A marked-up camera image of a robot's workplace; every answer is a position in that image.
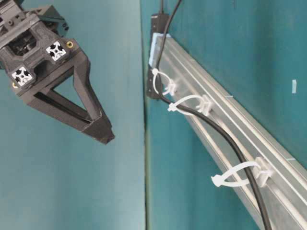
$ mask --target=white cable tie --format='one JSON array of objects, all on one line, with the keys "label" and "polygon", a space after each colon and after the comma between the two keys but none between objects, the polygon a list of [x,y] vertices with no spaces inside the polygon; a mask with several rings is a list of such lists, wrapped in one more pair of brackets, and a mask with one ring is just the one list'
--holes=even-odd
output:
[{"label": "white cable tie", "polygon": [[184,114],[184,115],[187,115],[187,116],[192,116],[193,114],[190,114],[188,112],[185,112],[185,111],[182,111],[180,109],[177,108],[178,105],[180,105],[181,103],[187,101],[187,100],[190,100],[190,99],[199,99],[200,100],[200,104],[198,106],[196,106],[196,109],[199,113],[204,113],[206,116],[209,115],[209,112],[212,108],[212,101],[208,98],[207,95],[203,95],[203,96],[199,96],[199,95],[190,95],[190,96],[187,96],[187,97],[184,97],[184,98],[181,98],[180,100],[178,100],[177,102],[175,103],[171,103],[169,104],[169,107],[168,107],[168,111],[169,112],[180,112],[181,114]]},{"label": "white cable tie", "polygon": [[211,177],[214,185],[216,187],[220,187],[220,186],[227,186],[227,187],[242,187],[245,186],[247,184],[249,184],[249,180],[245,179],[242,181],[237,181],[237,182],[227,182],[226,179],[232,175],[234,175],[235,173],[237,173],[238,171],[244,169],[244,168],[248,168],[248,167],[257,167],[260,168],[259,164],[255,161],[247,161],[241,164],[238,164],[237,166],[229,169],[227,172],[225,172],[223,175],[215,175],[214,177]]},{"label": "white cable tie", "polygon": [[168,85],[166,86],[165,92],[163,93],[163,95],[165,96],[167,94],[170,94],[171,96],[174,96],[175,91],[177,89],[175,82],[169,76],[167,76],[165,73],[160,72],[158,69],[153,69],[152,73],[153,73],[153,89],[154,89],[154,91],[157,94],[159,94],[159,92],[158,92],[158,90],[155,86],[155,81],[157,79],[158,74],[160,74],[161,76],[164,76],[168,80]]}]

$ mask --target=black wire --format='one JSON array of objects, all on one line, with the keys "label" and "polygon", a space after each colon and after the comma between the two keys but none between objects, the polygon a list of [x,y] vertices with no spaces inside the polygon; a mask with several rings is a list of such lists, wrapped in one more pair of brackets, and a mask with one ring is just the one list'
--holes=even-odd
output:
[{"label": "black wire", "polygon": [[164,1],[161,0],[161,3],[160,3],[160,13],[163,13],[164,12]]},{"label": "black wire", "polygon": [[[160,66],[160,61],[161,61],[162,53],[163,53],[163,50],[164,50],[165,41],[166,41],[166,35],[167,35],[167,32],[168,32],[169,26],[170,26],[170,24],[171,24],[171,22],[172,22],[172,20],[174,18],[174,15],[175,15],[179,5],[181,4],[181,2],[182,2],[182,0],[178,0],[177,4],[175,6],[175,9],[173,10],[173,12],[172,12],[171,16],[169,17],[168,22],[166,24],[166,27],[165,27],[165,30],[164,30],[164,34],[163,34],[163,38],[162,38],[162,42],[161,42],[161,48],[160,48],[158,59],[157,59],[157,63],[156,63],[156,68],[157,69],[159,69],[159,66]],[[163,85],[162,85],[162,81],[161,81],[161,76],[160,75],[158,75],[157,80],[158,80],[158,85],[160,86],[160,87],[157,87],[160,99],[163,102],[167,103],[167,104],[173,103],[171,100],[169,100],[169,99],[167,99],[167,98],[165,98],[163,96]],[[231,146],[231,148],[234,150],[234,152],[236,153],[237,157],[239,158],[240,162],[241,163],[246,162],[244,154],[240,150],[239,146],[232,139],[232,137],[225,130],[223,130],[218,124],[216,124],[214,121],[212,121],[211,119],[206,117],[204,114],[201,114],[201,113],[199,113],[198,111],[196,111],[194,109],[188,108],[188,107],[183,106],[183,105],[178,105],[177,107],[178,107],[178,109],[181,109],[181,110],[183,110],[185,112],[188,112],[190,114],[193,114],[193,115],[197,116],[198,118],[200,118],[201,120],[206,122],[208,125],[210,125],[213,129],[215,129],[229,143],[229,145]],[[261,216],[262,216],[264,228],[265,228],[265,230],[272,230],[270,219],[269,219],[269,215],[268,215],[267,209],[265,207],[265,204],[264,204],[264,201],[263,201],[263,197],[262,197],[262,195],[260,193],[260,190],[259,190],[258,184],[256,182],[256,179],[255,179],[255,177],[254,177],[254,175],[252,173],[252,170],[250,168],[245,168],[244,170],[245,170],[245,173],[247,175],[247,178],[249,179],[251,188],[252,188],[252,190],[254,192],[256,201],[258,203],[258,207],[259,207],[259,210],[260,210],[260,213],[261,213]]]}]

